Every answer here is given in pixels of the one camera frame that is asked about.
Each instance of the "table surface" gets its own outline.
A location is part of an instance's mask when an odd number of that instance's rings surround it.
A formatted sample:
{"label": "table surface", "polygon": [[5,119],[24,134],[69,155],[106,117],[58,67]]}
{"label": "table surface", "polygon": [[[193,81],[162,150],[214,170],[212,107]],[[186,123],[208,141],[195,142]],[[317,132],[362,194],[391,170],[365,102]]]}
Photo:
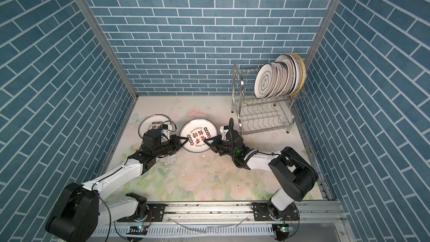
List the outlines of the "table surface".
{"label": "table surface", "polygon": [[[228,125],[230,117],[234,117],[234,128],[238,130],[236,114],[230,110],[231,97],[139,97],[107,170],[124,163],[127,156],[139,148],[142,140],[138,126],[151,115],[168,116],[178,126],[172,134],[179,135],[182,126],[196,118],[208,119],[219,130],[220,126]],[[288,146],[309,161],[295,126],[288,134],[281,129],[242,137],[250,148],[272,152]],[[219,156],[211,150],[191,153],[182,148],[173,156],[157,159],[148,172],[127,182],[106,201],[118,200],[128,192],[135,192],[153,202],[268,200],[279,188],[280,184],[270,171],[239,169],[229,156]],[[319,199],[322,196],[315,184],[304,200]]]}

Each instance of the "stack of plates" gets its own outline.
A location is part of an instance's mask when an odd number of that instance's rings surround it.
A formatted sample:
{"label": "stack of plates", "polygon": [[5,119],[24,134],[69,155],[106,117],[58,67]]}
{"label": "stack of plates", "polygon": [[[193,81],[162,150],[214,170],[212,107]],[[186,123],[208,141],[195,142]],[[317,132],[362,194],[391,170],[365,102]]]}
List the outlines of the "stack of plates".
{"label": "stack of plates", "polygon": [[297,54],[283,54],[274,63],[261,67],[254,84],[258,99],[293,96],[303,86],[306,76],[303,60]]}

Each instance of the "metal frame edge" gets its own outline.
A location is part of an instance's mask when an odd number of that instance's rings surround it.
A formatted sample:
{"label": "metal frame edge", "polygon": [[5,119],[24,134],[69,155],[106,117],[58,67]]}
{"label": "metal frame edge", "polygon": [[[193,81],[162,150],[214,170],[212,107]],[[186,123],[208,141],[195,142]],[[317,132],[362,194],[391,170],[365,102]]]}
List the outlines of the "metal frame edge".
{"label": "metal frame edge", "polygon": [[98,23],[97,19],[95,19],[94,13],[89,7],[88,2],[86,0],[74,0],[74,1],[78,6],[79,10],[81,11],[83,17],[89,24],[89,27],[91,28],[95,37],[100,42],[100,45],[102,46],[103,50],[106,52],[106,55],[109,57],[110,63],[114,66],[115,70],[117,71],[121,80],[125,84],[130,94],[132,95],[133,99],[136,100],[138,94],[134,89],[126,72],[124,71],[124,68],[121,66],[121,63],[118,57],[116,56],[114,50],[112,49],[112,46],[110,45],[108,39],[103,33],[103,30],[101,29],[100,24]]}
{"label": "metal frame edge", "polygon": [[108,166],[110,164],[110,160],[114,156],[116,147],[118,147],[118,144],[121,140],[121,137],[123,136],[123,133],[126,130],[127,123],[129,122],[130,117],[132,116],[132,113],[133,113],[134,107],[136,106],[136,103],[137,103],[137,99],[133,99],[133,102],[130,105],[130,108],[126,114],[126,117],[124,118],[124,121],[121,125],[121,128],[120,128],[118,134],[116,135],[115,140],[112,143],[112,146],[110,146],[109,153],[107,154],[106,159],[103,162],[103,165],[101,166],[101,169],[99,171],[99,175],[102,175],[102,174],[107,172]]}
{"label": "metal frame edge", "polygon": [[324,17],[322,18],[321,24],[318,27],[318,30],[315,34],[314,41],[312,42],[312,45],[310,46],[309,51],[306,55],[306,59],[304,62],[304,65],[306,68],[309,68],[310,64],[312,63],[312,60],[316,55],[316,51],[318,50],[318,47],[320,46],[321,41],[323,40],[325,32],[327,31],[330,25],[331,19],[335,15],[336,9],[338,8],[340,1],[341,0],[330,0],[330,3],[324,14]]}
{"label": "metal frame edge", "polygon": [[306,132],[306,129],[303,126],[303,121],[301,119],[300,114],[298,113],[297,107],[296,105],[293,105],[291,112],[294,114],[295,118],[296,118],[296,125],[297,125],[297,129],[299,131],[300,137],[303,141],[303,145],[305,150],[308,152],[308,157],[309,157],[309,161],[310,164],[316,169],[316,171],[318,172],[318,174],[320,175],[320,180],[322,183],[322,187],[325,191],[325,195],[327,197],[328,200],[333,200],[333,194],[330,191],[330,188],[327,184],[327,181],[325,180],[324,174],[323,174],[323,170],[321,169],[321,166],[316,158],[315,155],[315,150],[312,147],[312,144],[309,141],[308,138],[308,134]]}

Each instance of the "stainless steel dish rack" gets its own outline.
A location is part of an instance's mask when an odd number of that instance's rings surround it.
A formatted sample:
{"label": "stainless steel dish rack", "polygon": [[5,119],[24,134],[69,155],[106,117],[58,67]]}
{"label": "stainless steel dish rack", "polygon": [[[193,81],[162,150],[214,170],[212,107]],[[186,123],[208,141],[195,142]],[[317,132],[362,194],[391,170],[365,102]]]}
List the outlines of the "stainless steel dish rack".
{"label": "stainless steel dish rack", "polygon": [[254,83],[259,70],[259,68],[240,69],[238,65],[233,67],[231,112],[236,111],[239,133],[254,134],[284,128],[289,133],[294,124],[291,107],[296,99],[306,97],[306,92],[302,88],[293,97],[257,99],[254,94]]}

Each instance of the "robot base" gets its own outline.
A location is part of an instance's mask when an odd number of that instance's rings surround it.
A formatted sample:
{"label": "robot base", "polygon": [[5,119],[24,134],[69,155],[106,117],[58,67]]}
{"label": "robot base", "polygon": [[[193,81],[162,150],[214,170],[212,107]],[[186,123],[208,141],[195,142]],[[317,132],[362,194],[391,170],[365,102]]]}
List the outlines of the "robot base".
{"label": "robot base", "polygon": [[267,220],[298,220],[298,209],[295,204],[289,205],[284,211],[280,212],[281,217],[274,219],[269,212],[267,203],[254,202],[251,204],[251,208],[254,210],[255,221],[267,221]]}

